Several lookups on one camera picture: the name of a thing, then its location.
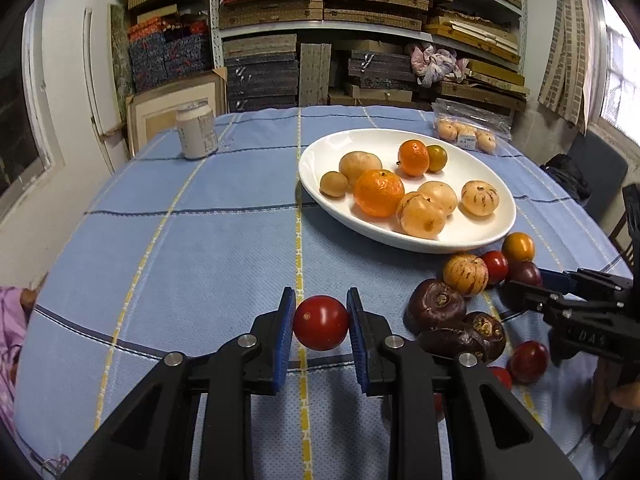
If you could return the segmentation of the red tomato front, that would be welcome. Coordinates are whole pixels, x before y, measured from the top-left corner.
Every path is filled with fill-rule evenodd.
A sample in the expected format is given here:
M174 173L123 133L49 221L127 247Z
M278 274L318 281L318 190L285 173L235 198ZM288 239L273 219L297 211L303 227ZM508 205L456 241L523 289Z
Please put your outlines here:
M530 385L544 376L549 364L549 351L536 340L524 341L513 351L509 372L514 382Z

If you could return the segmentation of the red cherry tomato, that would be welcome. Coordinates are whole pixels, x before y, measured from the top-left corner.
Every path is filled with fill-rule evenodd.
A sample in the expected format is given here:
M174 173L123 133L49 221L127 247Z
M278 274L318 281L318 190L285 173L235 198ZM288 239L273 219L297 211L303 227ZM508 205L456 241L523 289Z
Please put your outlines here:
M335 298L318 295L305 299L296 309L293 330L297 340L314 351L338 347L349 329L346 308Z

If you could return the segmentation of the large yellow pepino melon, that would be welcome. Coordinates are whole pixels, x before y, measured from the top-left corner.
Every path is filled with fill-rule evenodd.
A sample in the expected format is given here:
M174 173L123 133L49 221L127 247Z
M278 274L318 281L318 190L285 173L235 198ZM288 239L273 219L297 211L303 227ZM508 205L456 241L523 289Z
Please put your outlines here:
M338 171L344 174L350 186L354 186L364 172L381 168L382 162L378 156L364 151L349 152L338 163Z

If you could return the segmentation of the patterned curtain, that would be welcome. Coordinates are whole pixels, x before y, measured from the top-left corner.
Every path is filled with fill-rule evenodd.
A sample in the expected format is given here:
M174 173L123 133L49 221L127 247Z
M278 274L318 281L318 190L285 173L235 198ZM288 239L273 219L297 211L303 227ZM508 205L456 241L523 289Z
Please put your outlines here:
M551 46L538 102L585 133L599 71L597 0L555 0Z

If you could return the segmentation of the small brown longan fruit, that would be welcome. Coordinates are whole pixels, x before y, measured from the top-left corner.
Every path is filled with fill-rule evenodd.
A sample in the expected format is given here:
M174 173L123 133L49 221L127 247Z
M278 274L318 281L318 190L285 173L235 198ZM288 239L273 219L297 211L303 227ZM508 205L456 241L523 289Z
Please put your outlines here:
M348 188L348 179L338 171L328 171L320 179L320 192L331 198L344 197Z

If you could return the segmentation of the small mandarin orange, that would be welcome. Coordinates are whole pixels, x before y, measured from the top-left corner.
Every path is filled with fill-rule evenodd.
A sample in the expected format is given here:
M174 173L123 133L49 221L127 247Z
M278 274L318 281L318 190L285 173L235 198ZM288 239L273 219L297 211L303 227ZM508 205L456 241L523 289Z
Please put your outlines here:
M427 172L431 159L426 145L419 140L407 140L398 148L398 166L410 177Z

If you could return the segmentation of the silver drink can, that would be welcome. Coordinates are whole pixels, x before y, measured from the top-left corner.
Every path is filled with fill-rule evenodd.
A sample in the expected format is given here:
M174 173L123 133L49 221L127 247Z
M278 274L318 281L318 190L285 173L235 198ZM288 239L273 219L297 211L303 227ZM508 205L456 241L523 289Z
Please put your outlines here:
M178 108L176 126L184 158L201 159L218 150L215 116L206 100Z

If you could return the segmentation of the dark red plum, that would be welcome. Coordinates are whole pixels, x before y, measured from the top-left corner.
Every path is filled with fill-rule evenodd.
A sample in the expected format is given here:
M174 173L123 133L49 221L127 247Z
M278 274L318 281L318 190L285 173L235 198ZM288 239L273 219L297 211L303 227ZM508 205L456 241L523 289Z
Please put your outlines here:
M541 287L544 284L538 266L531 261L521 261L510 266L508 280L535 287Z

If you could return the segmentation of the dark purple mangosteen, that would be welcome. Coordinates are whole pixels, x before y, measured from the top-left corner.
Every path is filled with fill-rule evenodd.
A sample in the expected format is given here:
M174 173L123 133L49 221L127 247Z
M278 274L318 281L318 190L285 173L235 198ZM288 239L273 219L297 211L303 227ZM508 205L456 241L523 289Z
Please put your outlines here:
M404 321L411 333L434 330L466 315L464 298L453 288L436 278L421 282L409 298Z

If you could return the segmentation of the yellow round fruit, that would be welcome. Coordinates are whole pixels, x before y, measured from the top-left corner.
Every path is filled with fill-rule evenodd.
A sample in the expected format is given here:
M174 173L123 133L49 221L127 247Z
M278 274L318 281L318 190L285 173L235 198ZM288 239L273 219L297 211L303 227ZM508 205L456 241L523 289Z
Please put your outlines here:
M456 210L459 203L457 194L444 182L425 182L420 185L418 192L429 202L439 206L446 216L450 216L450 214Z

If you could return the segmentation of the pink crumpled cloth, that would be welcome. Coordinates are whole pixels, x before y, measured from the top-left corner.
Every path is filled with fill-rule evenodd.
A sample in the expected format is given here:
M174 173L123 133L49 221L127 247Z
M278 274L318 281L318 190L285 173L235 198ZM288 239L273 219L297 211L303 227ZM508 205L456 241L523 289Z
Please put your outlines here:
M409 47L410 63L418 85L431 88L442 81L461 84L466 78L468 58L458 58L453 50L436 48L434 44Z

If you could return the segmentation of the red tomato right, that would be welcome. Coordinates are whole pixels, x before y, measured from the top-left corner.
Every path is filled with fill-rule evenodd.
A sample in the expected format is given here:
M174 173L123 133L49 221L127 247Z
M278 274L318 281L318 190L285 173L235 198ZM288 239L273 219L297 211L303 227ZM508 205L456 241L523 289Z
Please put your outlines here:
M512 390L512 377L504 367L490 366L488 367L488 370L490 370L491 373L494 374L495 378L497 378L498 381L501 382L509 391Z

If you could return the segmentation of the dark purple wrinkled fruit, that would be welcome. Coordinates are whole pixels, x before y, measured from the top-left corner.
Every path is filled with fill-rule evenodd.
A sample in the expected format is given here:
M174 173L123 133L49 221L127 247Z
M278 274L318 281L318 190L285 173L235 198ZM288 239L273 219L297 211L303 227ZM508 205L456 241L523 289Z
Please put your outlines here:
M506 332L492 315L474 311L461 321L420 333L416 342L434 356L453 359L468 352L487 364L503 354Z

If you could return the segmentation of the red tomato back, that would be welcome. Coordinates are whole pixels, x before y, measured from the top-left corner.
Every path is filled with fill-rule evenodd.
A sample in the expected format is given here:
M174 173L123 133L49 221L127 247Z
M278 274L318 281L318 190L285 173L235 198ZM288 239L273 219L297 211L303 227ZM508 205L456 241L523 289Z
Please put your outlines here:
M509 275L509 261L500 250L491 250L482 255L488 271L488 284L495 286Z

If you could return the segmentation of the large orange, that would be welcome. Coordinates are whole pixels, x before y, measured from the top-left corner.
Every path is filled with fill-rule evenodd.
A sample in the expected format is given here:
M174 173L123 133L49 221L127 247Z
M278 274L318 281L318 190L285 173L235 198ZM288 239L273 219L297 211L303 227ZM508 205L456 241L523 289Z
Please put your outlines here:
M364 214L383 219L395 213L405 195L405 187L393 171L368 170L357 180L352 195Z

